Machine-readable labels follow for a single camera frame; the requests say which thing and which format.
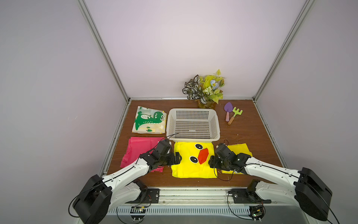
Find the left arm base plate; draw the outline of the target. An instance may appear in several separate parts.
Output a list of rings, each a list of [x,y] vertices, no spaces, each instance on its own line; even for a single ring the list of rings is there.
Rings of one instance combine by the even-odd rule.
[[[160,196],[160,189],[158,188],[149,188],[146,190],[141,191],[139,197],[134,200],[130,201],[129,203],[132,204],[144,204],[144,203],[154,203],[157,204],[159,202]]]

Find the left circuit board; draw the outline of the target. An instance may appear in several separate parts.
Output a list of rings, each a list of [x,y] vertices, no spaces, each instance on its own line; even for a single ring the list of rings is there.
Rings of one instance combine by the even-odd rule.
[[[130,210],[130,217],[133,223],[141,223],[146,216],[147,207],[145,206],[133,206]]]

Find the purple toy trowel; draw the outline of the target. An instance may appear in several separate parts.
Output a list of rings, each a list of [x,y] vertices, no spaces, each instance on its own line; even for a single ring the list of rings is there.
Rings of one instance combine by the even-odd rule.
[[[225,118],[225,121],[226,122],[229,122],[230,120],[230,113],[233,111],[233,105],[231,102],[228,102],[225,104],[224,106],[224,110],[226,112],[226,118]]]

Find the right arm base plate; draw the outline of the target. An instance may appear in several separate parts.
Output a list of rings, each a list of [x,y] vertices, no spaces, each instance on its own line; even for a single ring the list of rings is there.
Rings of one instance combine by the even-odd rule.
[[[247,189],[231,189],[232,199],[235,204],[266,204],[272,203],[271,200],[261,199],[254,191]]]

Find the circuit board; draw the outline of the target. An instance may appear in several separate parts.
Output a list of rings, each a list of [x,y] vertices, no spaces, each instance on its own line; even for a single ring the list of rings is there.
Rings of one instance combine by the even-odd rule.
[[[262,222],[265,213],[265,207],[262,204],[249,207],[249,217],[252,218],[255,222]]]
[[[133,223],[141,223],[146,216],[147,207],[145,206],[133,206],[130,210],[130,217]]]

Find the artificial potted plant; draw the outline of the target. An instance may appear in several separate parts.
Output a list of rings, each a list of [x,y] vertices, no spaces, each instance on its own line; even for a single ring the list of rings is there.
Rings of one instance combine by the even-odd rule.
[[[217,70],[212,75],[196,75],[188,82],[185,82],[182,92],[188,100],[196,101],[199,108],[215,109],[216,105],[219,104],[219,100],[223,99],[223,90],[221,88],[224,85],[225,78],[222,76],[221,71]]]

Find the right circuit board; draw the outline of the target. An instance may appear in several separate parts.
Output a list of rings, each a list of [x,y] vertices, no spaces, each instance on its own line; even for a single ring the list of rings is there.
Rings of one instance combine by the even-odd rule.
[[[262,222],[265,213],[265,207],[262,204],[249,207],[249,217],[252,218],[255,222]]]

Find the white plastic perforated basket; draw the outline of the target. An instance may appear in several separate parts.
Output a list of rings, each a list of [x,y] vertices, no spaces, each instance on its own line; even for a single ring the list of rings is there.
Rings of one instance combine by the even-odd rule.
[[[167,137],[174,142],[214,142],[220,139],[213,109],[173,108],[167,118]]]

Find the green dinosaur folded raincoat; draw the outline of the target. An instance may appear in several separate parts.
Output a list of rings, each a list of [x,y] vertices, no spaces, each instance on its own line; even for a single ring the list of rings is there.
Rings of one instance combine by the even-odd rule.
[[[138,106],[132,132],[164,134],[166,121],[167,113],[164,111]]]

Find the aluminium front rail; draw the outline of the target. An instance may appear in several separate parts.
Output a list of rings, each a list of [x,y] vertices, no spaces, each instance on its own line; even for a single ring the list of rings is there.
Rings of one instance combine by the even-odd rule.
[[[272,185],[264,182],[253,182],[248,188],[254,191],[261,199],[271,200],[272,202],[280,202],[295,206],[300,206],[298,196],[292,189],[286,189],[279,185]],[[230,190],[217,189],[175,189],[164,193],[164,199],[159,198],[158,203],[167,204],[175,203],[199,203],[208,202],[213,204],[218,201],[219,197],[227,197],[232,195]]]

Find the plain yellow raincoat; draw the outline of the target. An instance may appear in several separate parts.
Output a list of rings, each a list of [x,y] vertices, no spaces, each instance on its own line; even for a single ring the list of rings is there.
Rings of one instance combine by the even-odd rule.
[[[244,154],[247,154],[247,155],[250,155],[251,157],[253,156],[253,154],[250,152],[248,146],[246,143],[243,143],[243,144],[235,144],[235,145],[228,145],[228,148],[233,151],[236,155],[238,155],[239,153],[244,153]],[[239,174],[239,175],[242,175],[242,173],[238,173],[236,171],[225,171],[225,170],[222,170],[221,173],[223,174]]]

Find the green toy rake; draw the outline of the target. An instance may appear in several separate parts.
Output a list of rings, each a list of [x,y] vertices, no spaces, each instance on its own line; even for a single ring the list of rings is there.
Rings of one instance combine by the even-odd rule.
[[[228,125],[231,125],[231,124],[233,123],[233,121],[234,121],[234,119],[235,119],[235,117],[236,117],[237,115],[242,115],[243,110],[240,110],[239,108],[234,107],[234,108],[233,108],[233,113],[234,113],[234,115],[233,115],[233,116],[230,118],[230,120],[227,122]]]

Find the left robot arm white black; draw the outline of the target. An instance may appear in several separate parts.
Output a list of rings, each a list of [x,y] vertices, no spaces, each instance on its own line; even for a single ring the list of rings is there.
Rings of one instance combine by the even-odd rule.
[[[158,167],[180,164],[182,156],[171,149],[170,141],[163,139],[121,170],[103,177],[92,176],[69,208],[75,210],[75,217],[84,224],[99,224],[108,211],[127,202],[144,200],[147,187],[139,178]]]

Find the pink raincoat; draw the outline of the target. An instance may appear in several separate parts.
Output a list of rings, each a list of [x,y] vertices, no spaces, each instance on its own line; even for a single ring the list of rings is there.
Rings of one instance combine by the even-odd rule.
[[[127,151],[123,156],[120,168],[135,162],[141,154],[155,148],[163,139],[163,137],[131,137],[128,141]]]

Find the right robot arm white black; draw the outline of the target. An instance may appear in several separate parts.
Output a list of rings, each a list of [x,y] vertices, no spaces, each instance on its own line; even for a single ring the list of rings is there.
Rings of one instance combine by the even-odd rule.
[[[260,181],[252,181],[252,188],[247,188],[248,198],[295,205],[316,220],[328,221],[332,191],[309,168],[275,166],[248,154],[236,154],[223,143],[215,149],[208,163],[211,168],[260,177]]]

